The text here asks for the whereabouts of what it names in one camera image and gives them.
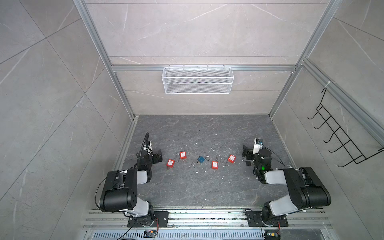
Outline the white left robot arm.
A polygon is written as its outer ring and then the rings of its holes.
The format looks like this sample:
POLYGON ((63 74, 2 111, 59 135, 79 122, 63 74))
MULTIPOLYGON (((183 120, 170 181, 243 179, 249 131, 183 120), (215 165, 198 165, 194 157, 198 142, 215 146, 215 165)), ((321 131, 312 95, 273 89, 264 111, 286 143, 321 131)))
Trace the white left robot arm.
POLYGON ((149 136, 147 132, 133 167, 107 173, 99 184, 103 186, 100 200, 95 201, 102 212, 123 213, 128 218, 129 228, 165 228, 169 221, 169 212, 156 212, 149 201, 138 196, 138 186, 152 179, 152 166, 163 161, 161 151, 153 152, 149 136))

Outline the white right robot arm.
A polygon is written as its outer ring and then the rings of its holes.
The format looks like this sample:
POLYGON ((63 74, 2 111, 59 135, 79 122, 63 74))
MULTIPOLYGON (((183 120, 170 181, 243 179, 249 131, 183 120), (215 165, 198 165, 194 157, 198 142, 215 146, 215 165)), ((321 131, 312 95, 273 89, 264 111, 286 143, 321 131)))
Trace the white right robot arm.
POLYGON ((286 215, 307 209, 322 208, 332 202, 331 195, 317 174, 310 167, 272 169, 272 151, 261 147, 254 151, 243 146, 242 157, 249 166, 254 164, 253 174, 262 184, 285 185, 288 194, 263 205, 263 225, 273 226, 286 215))

